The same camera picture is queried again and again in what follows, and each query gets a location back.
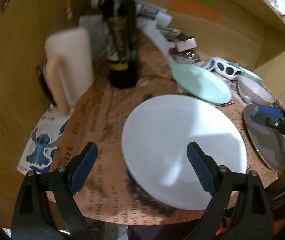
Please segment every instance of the black circle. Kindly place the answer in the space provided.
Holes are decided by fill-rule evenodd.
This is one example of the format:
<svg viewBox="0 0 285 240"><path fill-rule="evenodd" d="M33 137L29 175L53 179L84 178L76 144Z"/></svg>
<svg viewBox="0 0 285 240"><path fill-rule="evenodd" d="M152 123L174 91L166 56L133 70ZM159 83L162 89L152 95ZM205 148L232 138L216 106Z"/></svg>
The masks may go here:
<svg viewBox="0 0 285 240"><path fill-rule="evenodd" d="M226 67L226 73L228 75L232 75L234 73L234 69L232 67Z"/></svg>
<svg viewBox="0 0 285 240"><path fill-rule="evenodd" d="M217 67L219 68L220 71L223 71L224 69L223 64L221 64L220 62L217 63Z"/></svg>

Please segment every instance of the gray plate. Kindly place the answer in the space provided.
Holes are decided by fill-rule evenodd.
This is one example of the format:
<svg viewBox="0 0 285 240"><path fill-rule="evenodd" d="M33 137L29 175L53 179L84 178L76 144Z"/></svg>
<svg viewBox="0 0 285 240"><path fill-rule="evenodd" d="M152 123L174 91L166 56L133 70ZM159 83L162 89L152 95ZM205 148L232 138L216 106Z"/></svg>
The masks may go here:
<svg viewBox="0 0 285 240"><path fill-rule="evenodd" d="M278 131L256 123L257 111L258 106L250 104L243 112L252 146L270 169L280 171L285 168L285 138Z"/></svg>

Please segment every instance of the green bowl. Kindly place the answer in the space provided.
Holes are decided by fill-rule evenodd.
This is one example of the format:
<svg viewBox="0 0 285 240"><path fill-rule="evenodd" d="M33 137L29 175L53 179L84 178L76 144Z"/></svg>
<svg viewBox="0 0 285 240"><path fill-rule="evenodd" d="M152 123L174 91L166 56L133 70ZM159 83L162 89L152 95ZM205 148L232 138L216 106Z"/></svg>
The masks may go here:
<svg viewBox="0 0 285 240"><path fill-rule="evenodd" d="M248 69L245 69L243 67L238 67L241 70L241 74L249 79L251 79L252 81L255 81L258 84L262 83L262 78L258 75L256 75L255 73L251 72Z"/></svg>

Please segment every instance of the yellow label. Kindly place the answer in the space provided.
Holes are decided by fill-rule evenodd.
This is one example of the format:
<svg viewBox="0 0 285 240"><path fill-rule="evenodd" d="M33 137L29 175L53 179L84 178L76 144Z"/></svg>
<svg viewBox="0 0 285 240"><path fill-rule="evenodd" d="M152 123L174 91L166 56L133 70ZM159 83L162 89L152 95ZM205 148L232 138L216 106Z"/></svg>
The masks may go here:
<svg viewBox="0 0 285 240"><path fill-rule="evenodd" d="M126 70L128 67L128 63L111 63L110 65L110 69L115 71Z"/></svg>

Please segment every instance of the brown placemat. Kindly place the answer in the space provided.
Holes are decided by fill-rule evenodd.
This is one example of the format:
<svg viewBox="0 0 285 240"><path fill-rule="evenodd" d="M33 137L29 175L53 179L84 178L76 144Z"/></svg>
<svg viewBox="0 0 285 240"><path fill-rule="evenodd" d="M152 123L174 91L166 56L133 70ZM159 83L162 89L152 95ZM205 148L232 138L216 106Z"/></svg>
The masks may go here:
<svg viewBox="0 0 285 240"><path fill-rule="evenodd" d="M84 216L130 225L172 224L199 219L203 211L176 209L153 199L130 176L121 152L121 133L129 114L142 103L145 95L180 94L171 71L155 45L145 36L139 37L139 58L142 64L138 85L119 90L108 84L108 65L95 72L95 81L80 98L60 140L51 165L66 165L80 153L88 141L97 144L99 154L83 189L75 200ZM244 106L235 98L233 105L220 107L240 131L248 154L248 170L259 173L264 187L276 179L250 145L244 131ZM229 202L235 205L236 194Z"/></svg>

